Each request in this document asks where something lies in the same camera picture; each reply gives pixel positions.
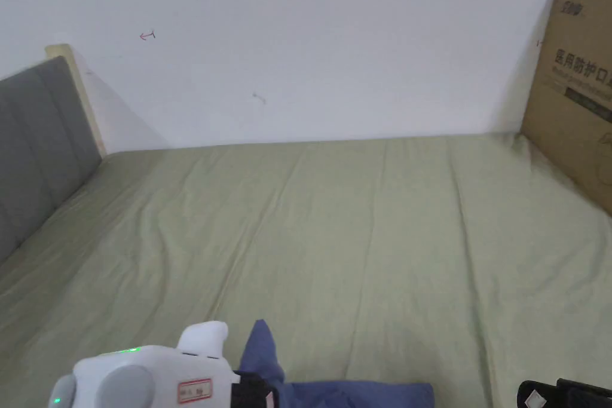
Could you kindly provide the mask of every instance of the blue fabric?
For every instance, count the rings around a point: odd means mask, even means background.
[[[265,321],[257,321],[247,341],[240,371],[257,373],[279,391],[280,408],[433,408],[430,384],[365,381],[285,383],[276,345]]]

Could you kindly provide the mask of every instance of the cardboard box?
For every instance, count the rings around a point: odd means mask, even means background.
[[[612,0],[555,0],[524,133],[612,214]]]

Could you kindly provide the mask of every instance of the red mark on wall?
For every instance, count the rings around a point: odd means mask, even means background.
[[[150,33],[141,33],[140,34],[140,38],[143,39],[145,42],[147,41],[147,37],[153,35],[153,38],[155,39],[155,31],[153,29],[151,29]]]

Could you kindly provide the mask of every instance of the white wall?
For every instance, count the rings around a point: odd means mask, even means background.
[[[0,0],[0,74],[72,44],[111,152],[515,130],[547,1]]]

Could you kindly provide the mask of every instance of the wooden bed post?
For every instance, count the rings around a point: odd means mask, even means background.
[[[45,47],[45,52],[47,53],[47,58],[51,59],[57,56],[63,56],[68,62],[68,67],[71,70],[72,79],[75,82],[76,91],[81,99],[81,105],[85,112],[85,116],[87,117],[87,122],[90,124],[91,132],[94,135],[94,141],[96,142],[96,146],[98,147],[98,151],[100,152],[100,156],[103,158],[106,156],[106,148],[104,147],[104,143],[102,142],[102,135],[100,133],[100,128],[98,127],[98,123],[96,122],[96,117],[94,116],[94,110],[91,108],[90,99],[87,97],[87,92],[85,91],[85,85],[82,82],[81,74],[79,73],[77,61],[75,60],[74,53],[72,52],[72,48],[68,44],[57,44],[57,45],[49,45]]]

